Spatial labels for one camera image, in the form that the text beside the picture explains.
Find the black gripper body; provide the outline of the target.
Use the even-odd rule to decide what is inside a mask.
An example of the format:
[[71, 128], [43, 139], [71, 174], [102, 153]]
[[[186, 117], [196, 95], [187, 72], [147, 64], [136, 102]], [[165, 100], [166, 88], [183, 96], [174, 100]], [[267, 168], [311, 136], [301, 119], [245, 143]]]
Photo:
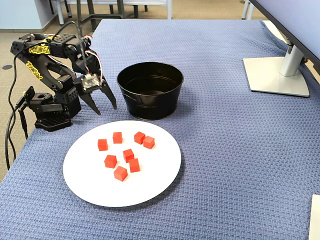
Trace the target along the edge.
[[103, 72], [101, 60], [96, 53], [86, 52], [84, 72], [73, 81], [78, 94], [92, 93], [101, 89]]

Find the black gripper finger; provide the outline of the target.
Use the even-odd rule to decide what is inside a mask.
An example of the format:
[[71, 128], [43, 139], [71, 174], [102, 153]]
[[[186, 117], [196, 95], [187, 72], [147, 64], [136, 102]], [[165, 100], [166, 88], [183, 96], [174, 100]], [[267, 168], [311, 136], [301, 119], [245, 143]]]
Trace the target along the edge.
[[102, 80], [100, 90], [107, 96], [107, 98], [110, 100], [113, 108], [116, 110], [117, 109], [117, 101], [116, 98], [109, 87], [107, 81], [105, 79]]
[[95, 113], [97, 113], [99, 116], [101, 115], [101, 112], [98, 110], [90, 93], [83, 93], [83, 94], [80, 94], [79, 96]]

